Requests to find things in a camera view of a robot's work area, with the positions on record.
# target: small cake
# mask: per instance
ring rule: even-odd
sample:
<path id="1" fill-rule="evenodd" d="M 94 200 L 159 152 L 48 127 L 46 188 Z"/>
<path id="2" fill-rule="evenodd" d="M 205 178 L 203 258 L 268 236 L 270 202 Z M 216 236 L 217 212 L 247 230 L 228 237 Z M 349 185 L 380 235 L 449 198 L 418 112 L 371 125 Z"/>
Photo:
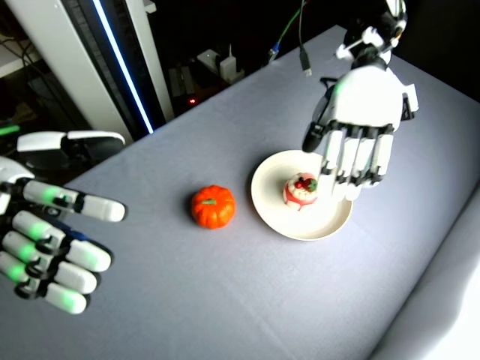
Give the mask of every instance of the small cake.
<path id="1" fill-rule="evenodd" d="M 294 175 L 283 187 L 283 201 L 292 209 L 308 209 L 317 200 L 317 180 L 308 172 Z"/>

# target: blue light strip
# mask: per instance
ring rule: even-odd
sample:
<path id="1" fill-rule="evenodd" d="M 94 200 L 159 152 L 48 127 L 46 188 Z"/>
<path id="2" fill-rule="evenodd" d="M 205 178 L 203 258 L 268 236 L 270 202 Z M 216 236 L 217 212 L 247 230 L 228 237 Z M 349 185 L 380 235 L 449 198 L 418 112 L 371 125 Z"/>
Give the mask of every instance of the blue light strip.
<path id="1" fill-rule="evenodd" d="M 149 117 L 147 116 L 145 109 L 143 109 L 142 101 L 140 100 L 137 90 L 135 89 L 134 82 L 132 81 L 130 73 L 128 72 L 127 65 L 125 64 L 122 53 L 120 52 L 119 45 L 115 40 L 115 36 L 113 36 L 112 29 L 110 28 L 110 24 L 108 23 L 108 19 L 105 15 L 104 9 L 102 8 L 102 4 L 100 3 L 100 0 L 93 0 L 93 4 L 95 6 L 95 10 L 97 11 L 98 16 L 100 17 L 100 21 L 102 22 L 103 29 L 106 32 L 106 36 L 108 37 L 110 45 L 112 45 L 113 52 L 115 53 L 118 64 L 120 65 L 121 72 L 124 74 L 125 79 L 127 80 L 128 87 L 132 92 L 136 105 L 140 110 L 140 114 L 142 114 L 143 122 L 145 122 L 148 132 L 150 134 L 153 134 L 153 129 L 150 125 Z"/>

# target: gray tablecloth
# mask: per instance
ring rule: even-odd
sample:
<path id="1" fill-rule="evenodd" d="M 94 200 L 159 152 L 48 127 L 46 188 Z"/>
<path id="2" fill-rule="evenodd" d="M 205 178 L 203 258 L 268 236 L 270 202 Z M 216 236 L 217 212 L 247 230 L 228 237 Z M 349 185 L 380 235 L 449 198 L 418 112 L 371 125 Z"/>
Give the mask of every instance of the gray tablecloth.
<path id="1" fill-rule="evenodd" d="M 421 110 L 402 124 L 384 182 L 355 202 L 337 235 L 305 243 L 255 212 L 251 175 L 269 155 L 299 149 L 324 89 L 348 66 L 331 28 L 298 50 L 130 146 L 71 186 L 129 207 L 119 224 L 69 217 L 115 251 L 80 316 L 25 302 L 0 280 L 1 359 L 364 359 L 404 303 L 480 173 L 480 105 L 393 58 Z M 191 195 L 232 190 L 237 215 L 200 229 Z"/>

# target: robotic arm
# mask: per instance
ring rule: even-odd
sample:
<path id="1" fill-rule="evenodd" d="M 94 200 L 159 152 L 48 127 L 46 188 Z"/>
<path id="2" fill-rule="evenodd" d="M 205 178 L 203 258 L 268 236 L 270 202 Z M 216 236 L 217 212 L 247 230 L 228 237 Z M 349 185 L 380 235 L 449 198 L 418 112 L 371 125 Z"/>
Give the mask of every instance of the robotic arm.
<path id="1" fill-rule="evenodd" d="M 319 196 L 354 200 L 386 174 L 393 134 L 419 108 L 415 86 L 405 86 L 389 68 L 406 24 L 403 0 L 379 2 L 337 49 L 336 56 L 351 61 L 352 69 L 340 79 L 320 80 L 327 90 L 302 146 L 313 152 L 326 141 Z"/>
<path id="2" fill-rule="evenodd" d="M 93 158 L 88 150 L 97 158 L 118 152 L 120 143 L 123 147 L 111 133 L 44 132 L 21 136 L 17 151 L 32 167 L 65 168 L 72 160 Z M 45 206 L 109 222 L 122 221 L 127 210 L 115 200 L 36 181 L 24 166 L 0 157 L 0 225 L 5 229 L 0 235 L 0 272 L 16 283 L 19 297 L 40 298 L 80 314 L 113 254 L 44 214 Z"/>

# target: orange pumpkin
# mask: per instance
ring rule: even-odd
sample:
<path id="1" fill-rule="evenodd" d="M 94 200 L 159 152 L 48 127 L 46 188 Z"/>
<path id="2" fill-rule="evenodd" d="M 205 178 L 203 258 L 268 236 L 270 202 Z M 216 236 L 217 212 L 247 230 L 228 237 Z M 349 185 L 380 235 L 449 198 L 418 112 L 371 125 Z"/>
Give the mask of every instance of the orange pumpkin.
<path id="1" fill-rule="evenodd" d="M 201 227 L 224 227 L 235 215 L 235 199 L 225 187 L 204 187 L 192 199 L 192 214 Z"/>

